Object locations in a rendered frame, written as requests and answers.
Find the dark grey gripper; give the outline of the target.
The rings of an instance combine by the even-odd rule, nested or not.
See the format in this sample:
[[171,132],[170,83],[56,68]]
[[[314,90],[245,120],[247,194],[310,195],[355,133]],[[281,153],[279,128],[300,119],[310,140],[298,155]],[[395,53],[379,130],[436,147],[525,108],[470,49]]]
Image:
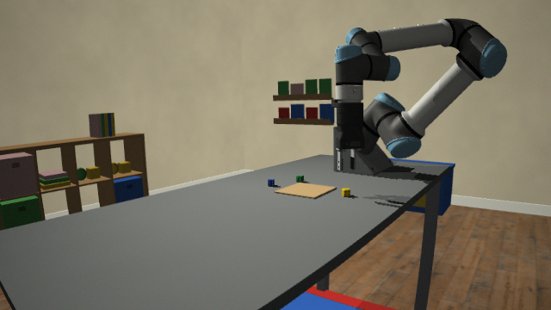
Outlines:
[[336,86],[336,99],[331,107],[337,108],[337,169],[343,170],[342,152],[351,149],[350,168],[356,169],[356,151],[365,146],[363,128],[363,86]]

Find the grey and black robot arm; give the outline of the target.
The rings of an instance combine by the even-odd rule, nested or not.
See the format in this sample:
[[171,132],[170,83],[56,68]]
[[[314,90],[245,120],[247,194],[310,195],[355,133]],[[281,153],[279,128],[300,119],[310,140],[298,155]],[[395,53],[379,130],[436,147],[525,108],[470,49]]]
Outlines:
[[500,40],[478,22],[459,18],[373,32],[352,28],[346,43],[336,48],[336,86],[397,79],[400,62],[385,53],[441,44],[459,50],[455,64],[409,111],[387,93],[380,93],[363,111],[365,147],[358,152],[369,155],[381,137],[394,158],[415,154],[425,129],[473,81],[498,75],[507,59]]

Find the tan flat mat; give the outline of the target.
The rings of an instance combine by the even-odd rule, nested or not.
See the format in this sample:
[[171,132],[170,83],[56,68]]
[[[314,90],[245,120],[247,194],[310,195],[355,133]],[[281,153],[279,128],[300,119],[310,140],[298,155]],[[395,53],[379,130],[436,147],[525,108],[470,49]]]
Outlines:
[[315,199],[321,195],[324,195],[337,187],[309,184],[309,183],[296,183],[283,189],[275,191],[278,194],[294,195],[306,198]]

